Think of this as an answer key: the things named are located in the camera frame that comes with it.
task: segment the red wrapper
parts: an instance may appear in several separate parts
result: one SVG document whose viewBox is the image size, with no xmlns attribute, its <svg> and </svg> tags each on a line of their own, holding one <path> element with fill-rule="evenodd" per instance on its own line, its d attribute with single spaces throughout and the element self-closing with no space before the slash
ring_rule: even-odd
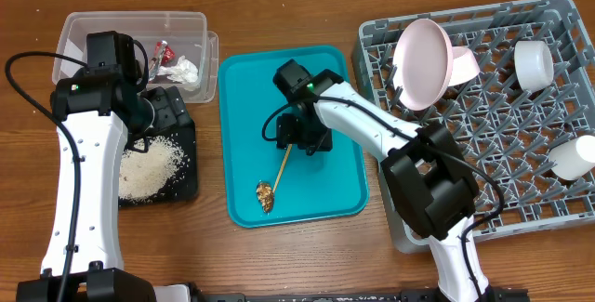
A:
<svg viewBox="0 0 595 302">
<path fill-rule="evenodd" d="M 161 46 L 161 42 L 157 42 L 157 45 L 155 46 L 155 52 L 157 52 L 157 50 L 159 49 L 159 46 Z M 166 46 L 164 57 L 161 59 L 161 65 L 166 65 L 168 62 L 172 61 L 175 57 L 176 57 L 176 54 L 174 53 L 174 51 L 169 46 Z"/>
</svg>

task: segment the gray dish rack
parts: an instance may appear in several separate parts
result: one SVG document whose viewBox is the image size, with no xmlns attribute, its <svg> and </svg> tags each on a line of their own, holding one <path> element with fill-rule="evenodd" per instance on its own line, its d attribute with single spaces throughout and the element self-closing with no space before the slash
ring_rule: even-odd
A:
<svg viewBox="0 0 595 302">
<path fill-rule="evenodd" d="M 439 23 L 453 46 L 473 50 L 482 69 L 475 80 L 449 87 L 421 112 L 405 108 L 400 88 L 391 84 L 392 50 L 417 19 Z M 540 92 L 523 92 L 518 85 L 513 52 L 521 40 L 544 41 L 552 52 L 554 83 Z M 364 97 L 404 120 L 447 125 L 465 158 L 503 188 L 505 211 L 474 231 L 476 241 L 595 221 L 593 174 L 564 181 L 549 171 L 553 163 L 547 156 L 549 149 L 595 132 L 595 95 L 587 74 L 595 50 L 572 0 L 522 0 L 371 20 L 360 26 L 352 60 Z M 394 245 L 406 253 L 427 250 L 427 241 L 394 210 L 381 174 L 379 179 Z M 478 182 L 476 215 L 481 216 L 493 210 L 497 197 Z"/>
</svg>

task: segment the clear plastic container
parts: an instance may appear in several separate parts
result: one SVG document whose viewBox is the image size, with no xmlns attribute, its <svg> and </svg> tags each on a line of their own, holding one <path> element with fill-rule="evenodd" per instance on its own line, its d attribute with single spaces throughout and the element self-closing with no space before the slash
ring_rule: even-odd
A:
<svg viewBox="0 0 595 302">
<path fill-rule="evenodd" d="M 218 38 L 206 30 L 206 17 L 197 12 L 168 11 L 113 11 L 79 12 L 66 18 L 60 35 L 57 53 L 86 61 L 86 35 L 117 31 L 132 36 L 142 43 L 147 56 L 153 55 L 157 42 L 166 40 L 176 57 L 166 66 L 175 65 L 185 56 L 198 68 L 198 82 L 181 84 L 165 78 L 156 78 L 147 88 L 176 86 L 185 102 L 206 103 L 215 96 L 218 71 Z M 144 66 L 144 58 L 138 48 L 136 57 Z M 56 59 L 52 81 L 69 78 L 80 67 L 69 61 Z"/>
</svg>

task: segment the wooden table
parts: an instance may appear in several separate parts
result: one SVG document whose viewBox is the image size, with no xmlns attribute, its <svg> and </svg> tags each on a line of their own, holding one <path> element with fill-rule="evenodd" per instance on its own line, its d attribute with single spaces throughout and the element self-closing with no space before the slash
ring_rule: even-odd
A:
<svg viewBox="0 0 595 302">
<path fill-rule="evenodd" d="M 221 60 L 235 54 L 329 44 L 350 65 L 366 20 L 510 0 L 0 0 L 0 63 L 26 50 L 55 51 L 66 16 L 95 10 L 190 10 L 206 14 Z M 595 3 L 575 0 L 595 37 Z M 47 105 L 52 59 L 20 61 L 14 74 Z M 435 286 L 430 253 L 405 255 L 390 242 L 366 157 L 370 201 L 355 217 L 246 230 L 226 208 L 218 97 L 192 104 L 200 196 L 191 204 L 122 210 L 126 270 L 153 284 L 194 281 L 208 293 L 247 295 L 395 292 Z M 0 300 L 37 277 L 53 224 L 59 172 L 54 126 L 0 81 Z M 534 301 L 595 301 L 595 226 L 542 231 L 478 244 L 494 285 L 528 288 Z"/>
</svg>

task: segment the white cup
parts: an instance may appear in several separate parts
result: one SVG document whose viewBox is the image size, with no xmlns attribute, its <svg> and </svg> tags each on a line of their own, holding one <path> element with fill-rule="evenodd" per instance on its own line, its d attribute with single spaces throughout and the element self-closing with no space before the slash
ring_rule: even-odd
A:
<svg viewBox="0 0 595 302">
<path fill-rule="evenodd" d="M 554 62 L 543 41 L 520 41 L 514 47 L 514 67 L 523 90 L 536 92 L 554 80 Z"/>
<path fill-rule="evenodd" d="M 551 171 L 565 180 L 577 180 L 595 167 L 595 137 L 581 136 L 549 151 L 549 160 L 556 163 Z"/>
</svg>

